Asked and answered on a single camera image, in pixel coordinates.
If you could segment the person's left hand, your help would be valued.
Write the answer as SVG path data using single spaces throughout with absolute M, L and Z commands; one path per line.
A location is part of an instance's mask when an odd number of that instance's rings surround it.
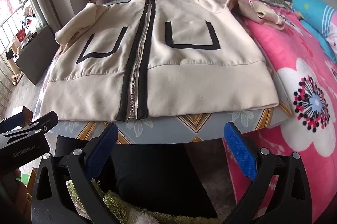
M 27 187 L 22 181 L 18 180 L 21 178 L 21 171 L 15 169 L 9 173 L 9 178 L 11 178 L 11 182 L 8 182 L 8 184 L 13 188 L 10 194 L 11 199 L 20 215 L 24 217 L 27 223 L 31 223 L 31 201 L 28 198 Z

